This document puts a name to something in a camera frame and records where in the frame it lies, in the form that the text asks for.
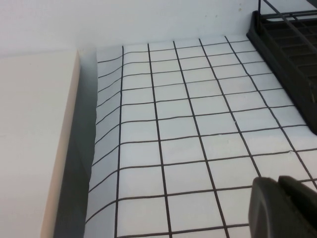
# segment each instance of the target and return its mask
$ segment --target black rack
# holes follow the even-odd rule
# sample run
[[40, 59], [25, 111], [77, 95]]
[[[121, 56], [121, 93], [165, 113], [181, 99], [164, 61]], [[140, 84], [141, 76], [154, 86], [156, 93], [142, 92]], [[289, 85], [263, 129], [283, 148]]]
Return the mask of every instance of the black rack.
[[248, 38], [317, 134], [317, 10], [261, 15], [254, 11]]

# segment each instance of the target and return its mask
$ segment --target black dish rack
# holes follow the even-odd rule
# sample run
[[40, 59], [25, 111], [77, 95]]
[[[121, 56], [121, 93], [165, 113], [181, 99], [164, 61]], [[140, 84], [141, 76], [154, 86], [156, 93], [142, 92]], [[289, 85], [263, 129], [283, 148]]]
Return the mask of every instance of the black dish rack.
[[247, 37], [317, 134], [317, 10], [261, 15], [254, 11]]

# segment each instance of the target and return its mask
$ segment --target black plastic object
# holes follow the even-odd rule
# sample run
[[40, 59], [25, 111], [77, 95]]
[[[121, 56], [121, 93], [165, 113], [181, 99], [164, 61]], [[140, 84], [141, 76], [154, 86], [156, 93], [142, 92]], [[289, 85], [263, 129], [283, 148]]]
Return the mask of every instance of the black plastic object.
[[317, 0], [307, 0], [311, 5], [317, 7]]
[[317, 193], [287, 176], [253, 181], [252, 238], [317, 238]]
[[247, 37], [317, 134], [317, 10], [279, 13], [264, 1], [277, 13], [254, 11]]

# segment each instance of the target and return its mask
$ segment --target grid square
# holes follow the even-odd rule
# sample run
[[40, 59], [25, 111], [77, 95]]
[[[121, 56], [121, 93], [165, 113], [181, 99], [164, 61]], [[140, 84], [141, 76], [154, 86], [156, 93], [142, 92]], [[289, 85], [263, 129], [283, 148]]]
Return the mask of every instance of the grid square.
[[208, 68], [209, 63], [206, 57], [197, 57], [189, 59], [180, 59], [182, 70], [196, 69], [196, 68]]
[[97, 215], [86, 225], [84, 238], [102, 238], [105, 234], [114, 237], [115, 204], [112, 204]]
[[161, 167], [120, 171], [119, 198], [164, 194]]
[[99, 182], [105, 179], [118, 168], [118, 149], [115, 149], [105, 158], [100, 160], [97, 165], [91, 167], [91, 178], [89, 189], [92, 189]]
[[250, 74], [260, 74], [260, 73], [272, 73], [265, 62], [259, 63], [245, 63], [244, 68]]
[[150, 64], [147, 63], [130, 63], [123, 67], [123, 76], [139, 74], [139, 73], [150, 73]]
[[102, 63], [105, 61], [111, 62], [111, 61], [120, 61], [122, 60], [122, 47], [120, 46], [115, 46], [115, 47], [98, 47], [97, 48], [97, 62], [98, 64]]
[[128, 122], [121, 126], [121, 143], [157, 139], [158, 132], [155, 121]]
[[282, 88], [273, 73], [252, 76], [254, 83], [259, 90]]
[[188, 83], [187, 89], [191, 98], [221, 95], [216, 81]]
[[313, 182], [311, 182], [311, 181], [310, 182], [303, 182], [302, 184], [307, 186], [307, 187], [309, 187], [314, 192], [317, 192], [317, 189], [316, 189], [316, 187], [315, 187]]
[[251, 188], [219, 191], [218, 197], [227, 225], [248, 223]]
[[179, 64], [177, 60], [152, 62], [153, 73], [179, 71]]
[[158, 119], [191, 116], [188, 99], [157, 103]]
[[216, 188], [252, 185], [258, 176], [250, 157], [209, 162]]
[[186, 83], [215, 79], [210, 68], [183, 71]]
[[224, 229], [202, 231], [202, 232], [190, 232], [182, 234], [173, 234], [173, 238], [226, 238], [226, 233]]
[[224, 113], [229, 108], [223, 96], [191, 99], [195, 115]]
[[207, 56], [233, 53], [229, 44], [218, 44], [218, 45], [204, 46], [204, 49], [205, 49]]
[[155, 99], [157, 102], [185, 98], [187, 98], [187, 93], [183, 84], [155, 87]]
[[222, 226], [213, 192], [168, 197], [172, 231]]
[[163, 86], [174, 83], [184, 83], [180, 71], [168, 73], [155, 73], [153, 74], [154, 86]]
[[159, 164], [158, 142], [123, 144], [120, 147], [120, 168]]
[[101, 157], [115, 149], [119, 144], [119, 127], [111, 130], [97, 144], [95, 144], [94, 161], [98, 161]]
[[117, 70], [106, 77], [98, 78], [98, 91], [106, 87], [110, 87], [113, 83], [119, 81], [121, 77], [121, 70]]
[[110, 99], [106, 104], [108, 104], [106, 108], [103, 108], [102, 106], [97, 108], [97, 116], [96, 116], [96, 123], [100, 124], [103, 123], [104, 120], [107, 119], [112, 113], [119, 115], [120, 110], [120, 95], [118, 94], [118, 97], [114, 96], [112, 99]]
[[104, 101], [111, 98], [111, 96], [118, 93], [120, 91], [120, 87], [121, 87], [121, 81], [118, 80], [114, 82], [111, 86], [109, 86], [108, 88], [104, 88], [102, 91], [99, 91], [97, 105], [103, 103]]
[[249, 226], [229, 228], [228, 232], [230, 238], [251, 238]]
[[87, 217], [91, 217], [102, 207], [115, 200], [117, 173], [110, 175], [94, 190], [88, 193]]
[[150, 74], [130, 75], [123, 78], [123, 90], [146, 87], [152, 87]]
[[174, 44], [172, 41], [150, 43], [149, 45], [150, 45], [151, 52], [174, 49]]
[[287, 96], [284, 89], [262, 91], [261, 94], [263, 95], [264, 100], [269, 107], [293, 105], [291, 99]]
[[229, 35], [226, 36], [228, 41], [234, 43], [236, 41], [248, 41], [248, 37], [246, 35]]
[[152, 88], [133, 89], [122, 92], [122, 104], [152, 103]]
[[178, 51], [178, 48], [200, 46], [200, 42], [198, 39], [188, 39], [188, 40], [175, 41], [175, 45]]
[[209, 160], [248, 156], [239, 134], [206, 136], [202, 140]]
[[198, 135], [193, 118], [176, 118], [158, 121], [161, 139]]
[[165, 166], [167, 193], [212, 189], [205, 162]]
[[293, 106], [285, 108], [272, 108], [272, 111], [281, 126], [306, 124], [297, 109]]
[[155, 120], [154, 104], [122, 106], [121, 121]]
[[196, 117], [201, 135], [238, 132], [230, 113]]
[[118, 95], [120, 93], [120, 86], [118, 84], [119, 81], [117, 81], [114, 85], [111, 87], [101, 91], [98, 93], [98, 99], [97, 99], [97, 105], [98, 107], [106, 103], [108, 100], [113, 98], [114, 96]]
[[249, 77], [228, 78], [219, 80], [224, 94], [243, 93], [255, 91], [255, 87]]
[[151, 51], [151, 62], [159, 61], [159, 60], [176, 60], [177, 56], [175, 50], [167, 50], [167, 51]]
[[264, 108], [265, 104], [258, 92], [226, 95], [233, 111]]
[[208, 56], [208, 59], [213, 67], [239, 63], [237, 57], [233, 53], [220, 56]]
[[129, 53], [124, 56], [124, 64], [136, 62], [149, 62], [149, 53]]
[[95, 142], [99, 141], [115, 126], [119, 125], [120, 110], [115, 110], [109, 114], [105, 119], [96, 125], [96, 138]]
[[317, 136], [307, 126], [285, 128], [288, 138], [295, 150], [307, 150], [317, 148]]
[[196, 137], [162, 141], [164, 164], [204, 160], [202, 146]]
[[313, 179], [317, 179], [317, 150], [299, 152], [308, 171], [311, 173]]
[[213, 70], [218, 79], [240, 77], [247, 75], [240, 64], [214, 67]]
[[278, 127], [269, 109], [259, 109], [234, 113], [241, 131]]
[[254, 52], [245, 52], [245, 53], [237, 53], [241, 63], [251, 63], [257, 61], [263, 61], [260, 54], [256, 51]]
[[309, 179], [308, 174], [293, 151], [277, 155], [255, 156], [254, 160], [263, 177], [278, 180], [279, 176], [288, 175], [298, 180]]
[[201, 47], [190, 47], [190, 48], [177, 49], [177, 53], [178, 53], [178, 57], [180, 59], [205, 56], [203, 48], [201, 48]]
[[124, 53], [125, 54], [127, 54], [128, 52], [147, 52], [147, 51], [148, 51], [147, 44], [124, 46]]
[[231, 43], [231, 46], [235, 53], [256, 50], [250, 41]]
[[221, 43], [227, 43], [227, 40], [224, 36], [207, 36], [201, 38], [202, 44], [206, 45], [221, 45]]
[[118, 236], [168, 232], [163, 197], [119, 201]]
[[292, 150], [280, 129], [245, 132], [243, 136], [253, 155]]

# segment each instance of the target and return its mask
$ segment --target grid mat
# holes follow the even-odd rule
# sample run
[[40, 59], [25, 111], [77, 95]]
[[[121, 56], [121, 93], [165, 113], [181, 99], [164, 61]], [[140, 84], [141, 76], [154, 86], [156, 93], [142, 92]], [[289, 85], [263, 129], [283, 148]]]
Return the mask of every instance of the grid mat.
[[317, 191], [317, 137], [245, 36], [122, 47], [98, 74], [86, 238], [247, 238], [255, 177]]

